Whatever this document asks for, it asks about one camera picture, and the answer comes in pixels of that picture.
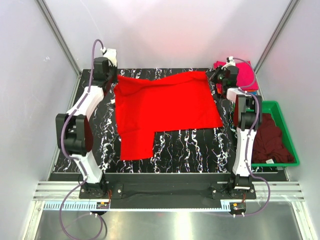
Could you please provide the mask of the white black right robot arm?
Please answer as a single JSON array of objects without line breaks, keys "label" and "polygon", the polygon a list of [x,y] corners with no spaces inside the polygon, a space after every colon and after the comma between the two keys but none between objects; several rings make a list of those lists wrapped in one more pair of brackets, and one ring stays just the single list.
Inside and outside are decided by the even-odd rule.
[{"label": "white black right robot arm", "polygon": [[207,74],[208,80],[220,85],[220,96],[233,103],[233,125],[237,133],[235,160],[227,184],[214,190],[216,199],[254,200],[256,191],[251,171],[254,140],[262,123],[262,98],[245,88],[237,86],[240,69],[237,57],[229,56],[223,66],[218,66]]}]

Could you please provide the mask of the red t shirt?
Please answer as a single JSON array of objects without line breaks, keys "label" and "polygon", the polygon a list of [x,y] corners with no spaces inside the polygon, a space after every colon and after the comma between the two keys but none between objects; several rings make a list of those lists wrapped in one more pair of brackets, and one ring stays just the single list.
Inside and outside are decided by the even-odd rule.
[{"label": "red t shirt", "polygon": [[122,161],[151,158],[158,132],[223,126],[204,71],[157,80],[118,76],[114,93]]}]

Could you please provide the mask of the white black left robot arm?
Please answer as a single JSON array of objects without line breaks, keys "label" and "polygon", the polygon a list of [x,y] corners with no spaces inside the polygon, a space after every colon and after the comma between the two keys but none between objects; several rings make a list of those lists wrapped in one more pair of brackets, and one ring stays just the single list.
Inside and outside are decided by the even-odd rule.
[{"label": "white black left robot arm", "polygon": [[117,51],[105,47],[101,51],[102,56],[93,59],[89,84],[78,101],[55,118],[58,148],[79,168],[83,178],[81,190],[97,198],[108,193],[108,184],[92,152],[94,137],[89,121],[117,79],[118,71]]}]

